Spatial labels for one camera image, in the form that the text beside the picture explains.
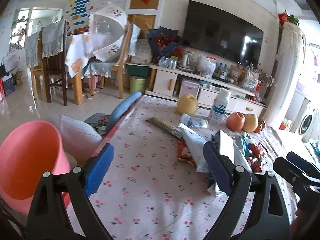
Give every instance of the blue cushion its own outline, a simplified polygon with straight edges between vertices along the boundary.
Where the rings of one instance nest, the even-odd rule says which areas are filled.
[[[93,114],[92,116],[90,116],[84,122],[89,124],[97,133],[99,133],[99,127],[106,126],[108,119],[109,119],[108,114],[97,113],[97,114]]]
[[[99,127],[105,126],[107,135],[113,127],[117,124],[120,118],[124,115],[126,111],[132,106],[132,104],[141,97],[141,92],[135,92],[130,95],[128,98],[123,100],[111,113],[111,115],[104,114],[104,113],[97,113],[90,116],[84,122],[92,126],[92,128],[99,133]]]
[[[135,92],[130,95],[128,98],[123,100],[111,113],[109,116],[107,125],[106,125],[106,134],[108,134],[113,127],[117,124],[120,118],[124,115],[126,111],[132,106],[132,104],[142,96],[141,92]]]

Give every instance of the television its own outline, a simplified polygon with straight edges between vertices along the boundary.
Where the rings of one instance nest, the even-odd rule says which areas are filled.
[[[189,1],[183,45],[242,65],[258,64],[263,31],[221,9]]]

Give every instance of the cherry print tablecloth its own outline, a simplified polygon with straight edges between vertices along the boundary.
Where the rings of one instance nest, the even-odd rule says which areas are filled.
[[[220,214],[226,195],[213,197],[206,191],[207,174],[197,173],[187,163],[176,159],[176,139],[146,122],[157,117],[177,127],[181,115],[176,102],[144,96],[116,128],[112,138],[115,158],[96,194],[90,201],[114,239],[203,239]],[[207,117],[208,110],[199,109],[196,116]],[[196,129],[207,140],[218,129],[234,135],[225,126]],[[271,128],[252,139],[261,141],[269,154],[265,155],[263,172],[272,170],[273,161],[285,156],[281,140]],[[277,175],[292,220],[296,210],[292,188]],[[242,231],[249,214],[253,194],[249,193],[243,214],[234,231]],[[72,204],[67,208],[75,232],[83,234]]]

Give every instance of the drawer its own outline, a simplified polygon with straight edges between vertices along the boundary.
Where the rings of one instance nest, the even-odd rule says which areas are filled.
[[[262,106],[258,106],[256,104],[252,104],[243,100],[238,100],[234,112],[240,112],[243,114],[255,114],[257,117],[259,117],[262,110]]]
[[[218,96],[218,93],[200,89],[200,93],[198,96],[198,103],[206,106],[212,106],[213,101],[217,96]]]
[[[212,107],[213,101],[218,96],[219,93],[211,92],[208,90],[200,89],[199,97],[198,97],[198,103],[203,104],[206,106],[209,106],[209,108]],[[238,99],[230,98],[230,102],[227,106],[226,111],[229,113],[233,113],[235,110],[235,107],[238,103]]]
[[[178,74],[158,70],[153,92],[172,97]]]

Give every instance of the tv stand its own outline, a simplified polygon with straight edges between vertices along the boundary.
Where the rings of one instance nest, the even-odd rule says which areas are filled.
[[[233,112],[241,112],[243,114],[255,114],[259,117],[263,109],[266,109],[266,106],[263,104],[238,98],[237,95],[245,97],[246,95],[253,96],[254,94],[236,85],[224,83],[212,78],[202,77],[180,69],[164,68],[154,64],[150,64],[149,68],[151,69],[151,77],[149,87],[145,91],[145,94],[147,95],[178,101],[179,98],[178,96],[173,95],[173,91],[178,75],[182,75],[198,80],[208,81],[212,84],[229,89],[231,97],[230,103],[227,107],[227,113],[231,114]],[[201,87],[197,98],[198,105],[211,109],[213,100],[218,94],[219,91],[217,90]]]

